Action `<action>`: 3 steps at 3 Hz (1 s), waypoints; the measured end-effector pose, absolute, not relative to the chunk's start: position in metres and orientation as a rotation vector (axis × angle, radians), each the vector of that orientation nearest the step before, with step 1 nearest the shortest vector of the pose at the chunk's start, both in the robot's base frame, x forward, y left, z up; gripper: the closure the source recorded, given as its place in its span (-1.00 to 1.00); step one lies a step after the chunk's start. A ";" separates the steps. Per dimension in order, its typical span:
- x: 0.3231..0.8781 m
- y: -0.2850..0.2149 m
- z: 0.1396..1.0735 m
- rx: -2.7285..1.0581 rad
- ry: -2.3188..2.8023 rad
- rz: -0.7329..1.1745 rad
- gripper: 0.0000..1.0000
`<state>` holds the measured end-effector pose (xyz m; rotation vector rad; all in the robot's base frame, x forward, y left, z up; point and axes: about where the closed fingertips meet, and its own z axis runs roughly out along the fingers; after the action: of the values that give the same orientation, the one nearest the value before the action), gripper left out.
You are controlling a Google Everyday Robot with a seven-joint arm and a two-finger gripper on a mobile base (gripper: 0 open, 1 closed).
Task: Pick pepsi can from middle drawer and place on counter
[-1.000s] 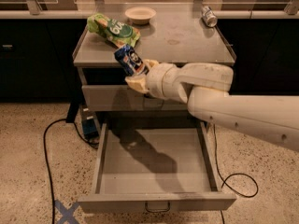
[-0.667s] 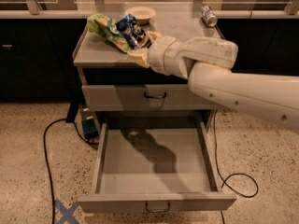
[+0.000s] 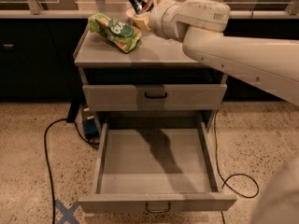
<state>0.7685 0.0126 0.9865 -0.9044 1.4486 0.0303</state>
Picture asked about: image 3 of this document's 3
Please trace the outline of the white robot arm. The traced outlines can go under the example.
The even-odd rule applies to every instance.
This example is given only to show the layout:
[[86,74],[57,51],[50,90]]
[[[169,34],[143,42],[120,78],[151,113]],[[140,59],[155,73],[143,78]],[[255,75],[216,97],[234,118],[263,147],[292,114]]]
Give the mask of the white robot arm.
[[[299,105],[299,43],[223,34],[230,7],[211,0],[156,0],[135,23],[182,43],[191,59]],[[273,175],[250,224],[299,224],[299,156]]]

